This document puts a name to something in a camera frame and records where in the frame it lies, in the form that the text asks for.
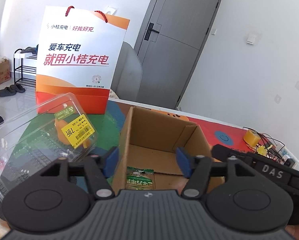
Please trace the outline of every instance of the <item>chair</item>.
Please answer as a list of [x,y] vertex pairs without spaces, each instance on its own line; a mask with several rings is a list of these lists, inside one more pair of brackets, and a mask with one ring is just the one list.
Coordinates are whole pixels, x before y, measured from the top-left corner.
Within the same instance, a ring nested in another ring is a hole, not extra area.
[[123,42],[111,89],[120,99],[136,101],[142,79],[142,65],[134,49]]

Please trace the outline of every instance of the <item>gray door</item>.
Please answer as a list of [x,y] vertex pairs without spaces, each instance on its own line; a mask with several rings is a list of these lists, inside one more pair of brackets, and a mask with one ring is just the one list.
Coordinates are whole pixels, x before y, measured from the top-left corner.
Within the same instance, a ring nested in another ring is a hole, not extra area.
[[197,62],[218,1],[156,1],[138,52],[143,75],[137,102],[176,107]]

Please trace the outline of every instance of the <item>brown cardboard box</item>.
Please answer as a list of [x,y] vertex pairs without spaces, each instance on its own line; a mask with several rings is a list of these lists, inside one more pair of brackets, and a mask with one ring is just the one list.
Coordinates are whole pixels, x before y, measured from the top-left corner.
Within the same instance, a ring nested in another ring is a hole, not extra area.
[[9,60],[0,63],[0,84],[11,79],[9,70]]
[[[208,142],[196,123],[131,107],[120,136],[121,160],[112,181],[115,193],[125,188],[127,166],[153,169],[155,189],[174,189],[183,178],[176,162],[176,147],[184,147],[193,156],[211,157]],[[222,183],[222,178],[211,178],[208,191]]]

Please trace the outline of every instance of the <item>gift bag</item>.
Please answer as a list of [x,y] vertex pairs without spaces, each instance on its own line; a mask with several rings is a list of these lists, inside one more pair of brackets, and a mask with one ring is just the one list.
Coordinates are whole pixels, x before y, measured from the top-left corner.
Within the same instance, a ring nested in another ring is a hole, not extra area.
[[104,114],[129,20],[47,6],[39,37],[36,102],[73,93],[87,114]]

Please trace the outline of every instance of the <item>black metal shoe rack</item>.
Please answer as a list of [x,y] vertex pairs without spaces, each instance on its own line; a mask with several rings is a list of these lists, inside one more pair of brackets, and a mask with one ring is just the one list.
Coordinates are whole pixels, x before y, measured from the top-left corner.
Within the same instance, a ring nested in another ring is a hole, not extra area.
[[[18,51],[23,50],[23,49],[17,49],[14,53],[17,53]],[[29,59],[37,59],[37,54],[32,55],[30,57],[27,57]],[[36,87],[36,80],[35,78],[26,78],[24,77],[25,73],[28,74],[36,74],[36,67],[30,67],[24,65],[24,58],[21,58],[21,65],[16,67],[15,66],[15,58],[13,61],[13,66],[14,66],[14,84],[21,84],[23,86],[28,86],[28,87]],[[19,79],[16,79],[16,73],[20,73],[21,77]]]

